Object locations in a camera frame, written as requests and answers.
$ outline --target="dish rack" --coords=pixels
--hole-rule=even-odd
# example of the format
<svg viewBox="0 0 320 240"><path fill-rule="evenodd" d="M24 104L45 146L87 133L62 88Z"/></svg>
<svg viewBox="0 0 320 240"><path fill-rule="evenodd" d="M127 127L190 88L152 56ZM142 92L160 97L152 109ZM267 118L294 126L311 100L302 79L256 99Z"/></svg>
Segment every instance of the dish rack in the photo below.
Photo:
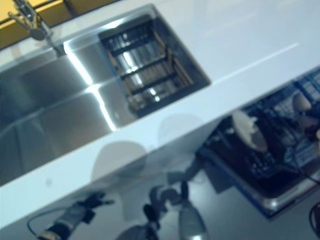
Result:
<svg viewBox="0 0 320 240"><path fill-rule="evenodd" d="M320 68L242 109L250 117L256 118L264 137L273 143L264 153L246 145L239 147L247 148L242 158L251 173L250 178L270 179L280 172L294 170L298 174L298 169L320 160L319 142L310 141L297 122L293 108L293 98L297 94L303 94L313 106L313 116L320 119ZM229 136L236 134L230 118L222 121L212 133L206 142L207 146L214 148L215 143L223 142L230 151L240 151L229 142ZM305 169L309 174L316 170L312 167Z"/></svg>
<svg viewBox="0 0 320 240"><path fill-rule="evenodd" d="M108 37L102 44L121 78L129 107L137 115L168 104L169 96L194 84L151 22Z"/></svg>

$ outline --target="metal grate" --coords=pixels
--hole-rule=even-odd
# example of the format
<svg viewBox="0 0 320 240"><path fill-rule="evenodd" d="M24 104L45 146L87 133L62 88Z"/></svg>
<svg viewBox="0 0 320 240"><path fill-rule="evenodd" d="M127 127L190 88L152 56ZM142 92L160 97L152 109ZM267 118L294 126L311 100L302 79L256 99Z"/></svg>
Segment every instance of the metal grate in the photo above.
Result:
<svg viewBox="0 0 320 240"><path fill-rule="evenodd" d="M135 112L194 84L150 23L109 37L103 44Z"/></svg>

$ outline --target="sink basin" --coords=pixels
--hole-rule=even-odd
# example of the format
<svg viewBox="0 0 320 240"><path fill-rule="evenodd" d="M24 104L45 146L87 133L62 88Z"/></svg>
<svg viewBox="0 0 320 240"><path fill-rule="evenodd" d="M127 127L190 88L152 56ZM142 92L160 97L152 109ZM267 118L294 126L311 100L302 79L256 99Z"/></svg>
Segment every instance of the sink basin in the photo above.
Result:
<svg viewBox="0 0 320 240"><path fill-rule="evenodd" d="M153 6L0 73L0 184L210 82Z"/></svg>

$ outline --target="white countertop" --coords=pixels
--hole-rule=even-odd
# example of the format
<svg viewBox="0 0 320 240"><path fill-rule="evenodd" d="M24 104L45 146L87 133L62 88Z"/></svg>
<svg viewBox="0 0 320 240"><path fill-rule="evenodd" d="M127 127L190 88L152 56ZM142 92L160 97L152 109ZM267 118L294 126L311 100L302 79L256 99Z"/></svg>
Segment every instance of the white countertop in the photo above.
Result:
<svg viewBox="0 0 320 240"><path fill-rule="evenodd" d="M154 3L212 84L0 188L0 229L320 65L318 0L123 0L55 27L56 38ZM43 43L0 52L0 70ZM102 151L120 142L113 151ZM123 142L140 148L128 149Z"/></svg>

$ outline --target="faucet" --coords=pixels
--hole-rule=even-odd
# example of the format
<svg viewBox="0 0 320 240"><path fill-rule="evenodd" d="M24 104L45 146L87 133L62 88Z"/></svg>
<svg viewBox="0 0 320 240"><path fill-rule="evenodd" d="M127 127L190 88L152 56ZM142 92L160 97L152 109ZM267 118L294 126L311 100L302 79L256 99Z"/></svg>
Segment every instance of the faucet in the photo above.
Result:
<svg viewBox="0 0 320 240"><path fill-rule="evenodd" d="M18 24L24 27L33 39L37 41L46 40L48 45L56 51L58 56L64 55L65 51L60 49L60 47L55 46L52 42L51 36L53 32L30 3L27 0L13 1L18 14L8 12L9 18L15 20Z"/></svg>

